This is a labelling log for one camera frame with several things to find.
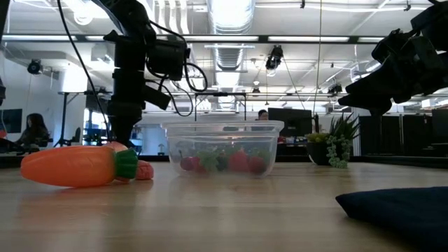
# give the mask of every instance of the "computer monitor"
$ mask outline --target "computer monitor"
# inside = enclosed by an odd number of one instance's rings
[[[269,108],[269,120],[285,123],[280,132],[283,137],[304,137],[313,132],[312,111],[291,108]]]
[[[448,109],[433,109],[433,140],[448,142]]]
[[[22,132],[22,109],[0,110],[0,130],[8,134]]]

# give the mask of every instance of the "potted plant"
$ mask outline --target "potted plant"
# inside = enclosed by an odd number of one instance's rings
[[[327,139],[328,162],[331,166],[336,168],[347,168],[350,160],[351,146],[353,139],[358,135],[356,131],[359,128],[359,123],[356,124],[358,118],[349,122],[351,116],[344,118],[344,114],[338,119],[331,120],[330,133]]]
[[[353,114],[338,120],[331,120],[330,133],[308,134],[307,150],[309,158],[316,165],[331,165],[346,168],[350,159],[351,146],[359,124],[357,118],[350,122]]]
[[[306,135],[309,159],[316,165],[329,165],[328,162],[328,133],[313,133]]]

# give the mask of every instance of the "black cloth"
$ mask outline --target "black cloth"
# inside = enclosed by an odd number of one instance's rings
[[[420,251],[448,251],[448,187],[355,192],[336,200],[350,218],[395,232]]]

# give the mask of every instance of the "table surface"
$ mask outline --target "table surface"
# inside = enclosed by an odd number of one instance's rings
[[[153,164],[154,181],[57,188],[0,170],[2,251],[413,251],[347,218],[335,196],[448,186],[441,169],[352,163],[277,164],[271,176],[185,178]]]

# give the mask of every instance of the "small toy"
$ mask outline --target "small toy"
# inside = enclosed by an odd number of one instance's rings
[[[113,148],[115,151],[125,151],[127,150],[127,147],[122,145],[121,143],[118,143],[116,141],[113,141],[111,143],[107,143],[105,146]],[[154,177],[154,168],[151,166],[149,162],[139,160],[137,162],[137,173],[135,176],[136,180],[151,180]],[[118,181],[121,182],[129,182],[130,179],[128,178],[115,178]]]
[[[52,186],[102,186],[115,178],[134,179],[137,155],[108,146],[67,146],[24,157],[20,172],[26,179]]]

